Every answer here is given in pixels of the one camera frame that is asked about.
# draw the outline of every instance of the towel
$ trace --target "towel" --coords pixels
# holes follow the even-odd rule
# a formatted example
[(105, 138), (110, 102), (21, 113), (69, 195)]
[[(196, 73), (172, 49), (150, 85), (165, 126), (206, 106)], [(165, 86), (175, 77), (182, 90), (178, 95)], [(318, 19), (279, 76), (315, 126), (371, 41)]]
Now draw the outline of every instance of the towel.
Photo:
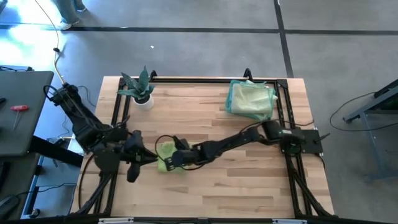
[(278, 97), (275, 90), (266, 83), (253, 83), (232, 80), (225, 102), (225, 110), (232, 114), (257, 119), (259, 121), (272, 117), (274, 102)]

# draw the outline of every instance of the wire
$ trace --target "wire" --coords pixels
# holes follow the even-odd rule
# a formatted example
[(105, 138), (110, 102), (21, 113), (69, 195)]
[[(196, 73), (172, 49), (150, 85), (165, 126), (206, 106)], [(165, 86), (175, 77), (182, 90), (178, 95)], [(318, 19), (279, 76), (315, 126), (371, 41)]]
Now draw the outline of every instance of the wire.
[(86, 90), (87, 101), (88, 101), (88, 103), (89, 103), (91, 106), (96, 107), (96, 105), (95, 105), (93, 102), (91, 102), (91, 97), (90, 97), (91, 94), (90, 94), (89, 89), (88, 89), (87, 87), (83, 86), (83, 85), (80, 85), (80, 86), (78, 86), (77, 88), (84, 88), (84, 89)]
[(25, 69), (13, 69), (13, 68), (5, 67), (5, 66), (0, 66), (0, 71), (14, 71), (14, 72), (24, 71), (24, 72), (26, 72), (27, 70), (25, 70)]
[[(60, 95), (60, 92), (59, 92), (54, 86), (52, 86), (52, 85), (45, 85), (45, 86), (43, 86), (43, 92), (44, 92), (45, 97), (51, 101), (50, 97), (49, 97), (48, 94), (47, 94), (49, 88), (51, 88), (52, 90), (54, 90), (54, 92), (56, 92), (56, 93), (59, 94), (59, 95)], [(70, 97), (70, 95), (69, 95), (69, 94), (66, 94), (66, 96), (69, 97), (70, 102), (75, 106), (76, 110), (78, 110), (78, 112), (79, 112), (80, 114), (74, 113), (74, 111), (72, 110), (72, 108), (70, 107), (70, 105), (69, 105), (68, 103), (65, 103), (65, 106), (68, 108), (68, 112), (72, 113), (73, 115), (75, 115), (75, 116), (77, 116), (77, 117), (79, 117), (79, 118), (83, 118), (83, 119), (87, 122), (87, 124), (88, 124), (92, 129), (94, 129), (94, 130), (96, 130), (96, 131), (100, 131), (100, 132), (112, 131), (112, 130), (114, 130), (114, 129), (116, 129), (116, 128), (122, 127), (122, 126), (125, 125), (125, 124), (127, 123), (127, 121), (130, 119), (130, 115), (128, 115), (128, 116), (126, 116), (126, 118), (125, 118), (122, 122), (120, 122), (120, 123), (118, 123), (117, 125), (115, 125), (115, 127), (111, 127), (111, 128), (108, 128), (108, 129), (98, 129), (98, 128), (96, 127), (96, 123), (98, 123), (98, 124), (102, 124), (102, 123), (101, 123), (101, 122), (97, 122), (97, 121), (93, 121), (92, 119), (89, 119), (89, 118), (84, 114), (84, 112), (82, 112), (82, 110), (81, 110), (80, 107), (76, 104), (76, 102)]]
[(157, 153), (157, 143), (159, 142), (159, 140), (161, 138), (164, 138), (164, 137), (169, 137), (169, 138), (173, 139), (173, 136), (168, 135), (168, 134), (164, 134), (164, 135), (160, 136), (159, 138), (157, 138), (156, 141), (155, 141), (155, 153), (156, 153), (157, 157), (163, 162), (164, 162), (164, 159), (159, 156), (159, 153)]
[(52, 89), (52, 90), (54, 90), (54, 92), (56, 92), (57, 94), (60, 94), (60, 92), (59, 92), (54, 86), (52, 86), (52, 85), (45, 85), (45, 86), (43, 86), (43, 92), (44, 92), (44, 95), (45, 95), (45, 97), (46, 97), (47, 99), (50, 100), (50, 97), (49, 97), (49, 94), (48, 94), (49, 88)]
[(344, 107), (344, 106), (347, 105), (348, 103), (351, 103), (351, 102), (354, 101), (354, 100), (357, 100), (357, 99), (359, 99), (359, 98), (362, 98), (362, 97), (365, 97), (365, 96), (368, 96), (368, 95), (374, 94), (374, 93), (375, 93), (375, 92), (363, 94), (363, 95), (361, 95), (361, 96), (357, 96), (356, 98), (350, 99), (350, 100), (348, 100), (347, 102), (343, 103), (333, 114), (331, 114), (331, 116), (330, 116), (330, 118), (329, 118), (329, 123), (330, 123), (330, 125), (331, 125), (332, 127), (334, 127), (335, 129), (337, 129), (337, 130), (340, 130), (340, 131), (349, 131), (349, 132), (357, 132), (357, 131), (375, 131), (375, 130), (379, 130), (379, 129), (382, 129), (382, 128), (388, 128), (388, 127), (391, 127), (391, 126), (393, 126), (393, 125), (397, 125), (398, 122), (395, 122), (395, 123), (388, 124), (388, 125), (381, 126), (381, 127), (377, 127), (377, 128), (372, 128), (372, 129), (357, 129), (357, 130), (343, 129), (343, 128), (339, 128), (339, 127), (336, 127), (335, 125), (333, 125), (333, 123), (331, 122), (331, 120), (332, 120), (332, 118), (334, 117), (334, 115), (337, 114), (337, 112), (339, 112), (340, 109), (342, 109), (342, 107)]
[(34, 193), (34, 192), (36, 192), (36, 193), (42, 193), (42, 192), (46, 192), (46, 191), (48, 191), (48, 190), (50, 190), (50, 189), (56, 189), (56, 188), (62, 187), (62, 186), (64, 186), (64, 185), (76, 185), (76, 184), (74, 184), (74, 183), (63, 183), (63, 184), (58, 185), (58, 186), (56, 186), (56, 187), (49, 187), (49, 188), (47, 188), (47, 189), (45, 189), (45, 190), (22, 192), (22, 193), (17, 194), (16, 197), (18, 197), (18, 196), (20, 196), (20, 195), (23, 195), (23, 194), (29, 194), (29, 193)]
[(57, 61), (58, 61), (57, 55), (58, 55), (58, 53), (60, 52), (60, 49), (59, 49), (60, 37), (59, 37), (59, 35), (58, 35), (57, 28), (55, 27), (55, 25), (54, 25), (54, 23), (52, 22), (50, 16), (45, 12), (45, 10), (43, 9), (43, 7), (37, 2), (37, 0), (35, 0), (35, 2), (36, 2), (36, 4), (41, 8), (41, 10), (44, 12), (44, 14), (47, 16), (47, 18), (48, 18), (49, 21), (51, 22), (52, 27), (54, 28), (55, 33), (57, 34), (57, 47), (56, 47), (56, 48), (53, 48), (53, 50), (55, 51), (54, 63), (53, 63), (53, 64), (54, 64), (54, 69), (55, 69), (55, 71), (56, 71), (56, 73), (57, 73), (59, 79), (61, 80), (61, 83), (64, 84), (64, 83), (65, 83), (65, 80), (62, 78), (62, 76), (61, 76), (61, 74), (60, 74), (60, 72), (58, 71), (58, 68), (57, 68)]
[(61, 136), (66, 135), (66, 134), (67, 134), (67, 135), (70, 134), (70, 131), (69, 131), (69, 129), (66, 127), (66, 124), (67, 124), (67, 116), (65, 115), (65, 119), (63, 120), (62, 127), (66, 130), (66, 132), (65, 132), (65, 133), (62, 133), (62, 134), (60, 134), (60, 135), (58, 135), (57, 138), (60, 138)]
[(324, 169), (324, 170), (326, 170), (325, 161), (323, 160), (322, 156), (321, 156), (321, 155), (319, 155), (318, 153), (315, 153), (315, 155), (316, 155), (316, 156), (318, 156), (318, 157), (319, 157), (319, 159), (321, 159), (321, 161), (322, 161), (322, 164), (323, 164), (323, 169)]
[(200, 169), (200, 168), (202, 168), (204, 165), (206, 165), (207, 163), (205, 163), (205, 164), (202, 164), (202, 165), (200, 165), (200, 166), (198, 166), (198, 167), (195, 167), (195, 168), (185, 168), (185, 167), (183, 167), (183, 166), (180, 166), (183, 170), (188, 170), (188, 171), (193, 171), (193, 170), (197, 170), (197, 169)]
[(85, 164), (85, 166), (83, 168), (83, 171), (81, 172), (81, 177), (80, 177), (80, 181), (79, 181), (79, 188), (78, 188), (78, 195), (77, 195), (77, 203), (78, 203), (78, 206), (79, 206), (79, 210), (81, 209), (81, 200), (80, 200), (81, 199), (81, 183), (83, 182), (83, 178), (84, 178), (84, 176), (86, 174), (86, 170), (87, 170), (88, 164), (91, 162), (91, 160), (93, 160), (93, 158), (94, 158), (94, 154), (92, 154), (88, 158), (88, 160), (87, 160), (87, 162), (86, 162), (86, 164)]

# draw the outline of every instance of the black table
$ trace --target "black table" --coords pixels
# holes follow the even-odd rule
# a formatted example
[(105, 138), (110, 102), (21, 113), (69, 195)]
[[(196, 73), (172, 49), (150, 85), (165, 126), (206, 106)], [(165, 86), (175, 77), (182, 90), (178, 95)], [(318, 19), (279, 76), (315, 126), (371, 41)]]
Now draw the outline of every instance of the black table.
[[(6, 103), (0, 105), (0, 162), (11, 163), (0, 189), (0, 199), (29, 191), (40, 154), (81, 166), (81, 155), (33, 135), (45, 101), (43, 86), (51, 84), (52, 78), (53, 72), (0, 73), (0, 98), (7, 99)], [(15, 130), (13, 125), (17, 113), (10, 110), (14, 105), (29, 106), (28, 111), (19, 113)], [(21, 202), (10, 219), (21, 217), (26, 197), (26, 194), (19, 196)]]

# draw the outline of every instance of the person's foot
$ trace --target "person's foot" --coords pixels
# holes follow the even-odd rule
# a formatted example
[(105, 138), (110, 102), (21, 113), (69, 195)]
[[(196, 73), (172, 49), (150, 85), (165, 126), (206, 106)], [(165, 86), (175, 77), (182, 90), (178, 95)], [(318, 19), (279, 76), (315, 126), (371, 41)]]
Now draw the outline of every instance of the person's foot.
[(85, 7), (84, 9), (78, 9), (77, 11), (78, 12), (84, 12), (84, 11), (86, 11), (87, 10), (87, 8)]
[(60, 30), (67, 30), (67, 29), (71, 28), (72, 25), (75, 25), (75, 24), (77, 24), (77, 23), (79, 23), (79, 22), (80, 22), (80, 20), (78, 20), (78, 21), (76, 21), (76, 22), (74, 22), (74, 23), (69, 24), (69, 23), (62, 22), (62, 21), (61, 21), (61, 23), (60, 23), (60, 25), (58, 26), (58, 28), (59, 28)]

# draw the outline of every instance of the butcher block tabletop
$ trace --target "butcher block tabletop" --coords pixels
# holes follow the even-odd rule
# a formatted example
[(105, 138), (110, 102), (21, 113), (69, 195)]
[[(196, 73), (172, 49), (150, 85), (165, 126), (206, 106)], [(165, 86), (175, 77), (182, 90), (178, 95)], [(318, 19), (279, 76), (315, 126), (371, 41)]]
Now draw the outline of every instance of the butcher block tabletop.
[[(95, 115), (105, 124), (111, 123), (119, 79), (120, 77), (103, 79)], [(312, 115), (304, 80), (289, 78), (287, 81), (295, 122), (310, 123)], [(164, 134), (176, 135), (195, 144), (206, 140), (221, 140), (256, 122), (225, 111), (229, 83), (154, 81), (153, 84), (154, 107), (149, 111), (140, 111), (131, 100), (131, 118), (127, 122), (129, 131), (142, 131), (145, 147), (151, 151), (156, 139)], [(287, 118), (284, 94), (283, 91), (280, 92)], [(125, 96), (121, 100), (118, 122), (121, 121), (124, 100)], [(273, 118), (278, 118), (276, 104)], [(312, 129), (313, 125), (302, 128)], [(171, 139), (162, 138), (158, 147), (162, 142), (170, 141)], [(85, 156), (81, 171), (88, 157)], [(333, 213), (320, 158), (303, 154), (302, 159), (309, 189), (325, 210)], [(141, 174), (135, 183), (126, 180), (128, 168), (129, 164), (121, 162), (111, 212), (113, 217), (294, 217), (286, 161), (278, 145), (250, 143), (237, 147), (194, 171), (163, 173), (157, 170), (155, 162), (141, 167)], [(99, 172), (94, 162), (88, 165), (81, 184), (82, 204), (97, 187)], [(301, 191), (297, 192), (300, 208), (304, 212)], [(106, 205), (107, 195), (108, 187), (104, 191), (102, 209)], [(76, 190), (71, 212), (77, 210)]]

